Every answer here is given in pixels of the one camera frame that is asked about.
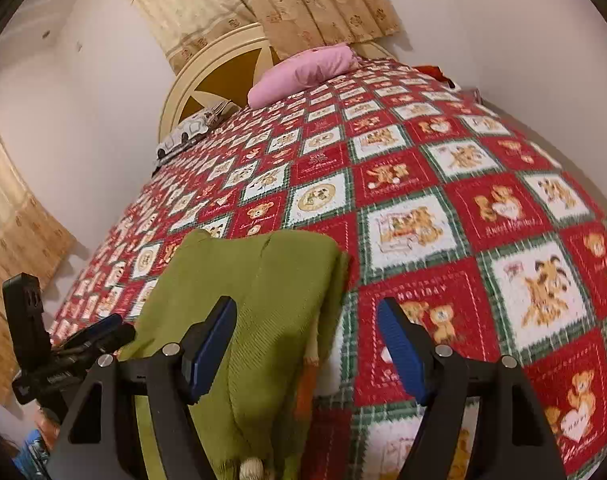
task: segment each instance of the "beige curtain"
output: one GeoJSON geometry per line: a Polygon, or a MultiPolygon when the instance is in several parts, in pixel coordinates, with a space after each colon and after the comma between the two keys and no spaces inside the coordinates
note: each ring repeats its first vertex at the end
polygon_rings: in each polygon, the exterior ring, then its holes
{"type": "Polygon", "coordinates": [[[3,281],[27,272],[45,288],[73,241],[30,193],[0,140],[0,314],[3,281]]]}
{"type": "Polygon", "coordinates": [[[133,0],[175,73],[209,42],[256,22],[243,0],[133,0]]]}
{"type": "Polygon", "coordinates": [[[360,43],[394,34],[389,0],[245,0],[282,59],[323,44],[360,43]]]}
{"type": "Polygon", "coordinates": [[[261,22],[280,58],[323,44],[373,40],[399,31],[389,0],[133,0],[175,72],[204,46],[261,22]]]}

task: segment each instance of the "cream headboard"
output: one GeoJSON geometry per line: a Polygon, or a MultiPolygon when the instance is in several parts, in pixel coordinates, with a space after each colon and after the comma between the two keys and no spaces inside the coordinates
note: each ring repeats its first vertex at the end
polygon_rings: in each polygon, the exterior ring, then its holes
{"type": "MultiPolygon", "coordinates": [[[[394,59],[372,41],[355,43],[352,48],[369,59],[394,59]]],[[[279,58],[260,23],[240,27],[213,41],[176,76],[161,112],[158,140],[163,140],[186,117],[222,98],[245,107],[254,83],[276,63],[279,58]]]]}

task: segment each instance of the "wall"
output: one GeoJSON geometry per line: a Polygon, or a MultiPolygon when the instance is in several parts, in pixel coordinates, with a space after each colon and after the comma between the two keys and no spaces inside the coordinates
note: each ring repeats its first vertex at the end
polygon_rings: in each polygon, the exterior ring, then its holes
{"type": "Polygon", "coordinates": [[[128,0],[77,0],[53,48],[0,71],[10,157],[79,242],[44,294],[49,313],[149,179],[173,81],[128,0]]]}
{"type": "Polygon", "coordinates": [[[404,63],[438,64],[460,85],[479,85],[467,31],[454,0],[391,1],[404,31],[379,43],[404,63]]]}
{"type": "Polygon", "coordinates": [[[590,0],[453,0],[482,94],[607,198],[607,23],[590,0]]]}
{"type": "Polygon", "coordinates": [[[56,51],[121,150],[125,166],[113,185],[134,198],[150,177],[158,119],[174,82],[168,61],[129,0],[77,0],[56,51]]]}
{"type": "Polygon", "coordinates": [[[607,198],[607,23],[590,0],[392,0],[409,64],[438,64],[571,158],[607,198]]]}

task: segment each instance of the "bedspread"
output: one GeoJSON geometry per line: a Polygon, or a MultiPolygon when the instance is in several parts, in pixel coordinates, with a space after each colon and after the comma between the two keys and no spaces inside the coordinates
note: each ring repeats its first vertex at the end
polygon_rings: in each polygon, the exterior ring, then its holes
{"type": "MultiPolygon", "coordinates": [[[[423,410],[376,328],[385,296],[464,356],[516,357],[569,476],[603,456],[607,221],[514,121],[391,60],[242,110],[145,185],[78,277],[53,340],[111,312],[135,320],[195,227],[307,229],[352,257],[304,479],[394,480],[412,445],[423,410]]],[[[477,410],[471,400],[453,480],[477,410]]]]}

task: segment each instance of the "pillow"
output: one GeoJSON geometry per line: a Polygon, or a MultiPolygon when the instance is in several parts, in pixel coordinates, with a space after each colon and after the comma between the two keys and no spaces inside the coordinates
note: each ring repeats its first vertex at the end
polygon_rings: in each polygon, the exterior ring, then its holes
{"type": "Polygon", "coordinates": [[[358,68],[359,59],[346,43],[311,48],[268,70],[248,92],[248,104],[264,108],[358,68]]]}

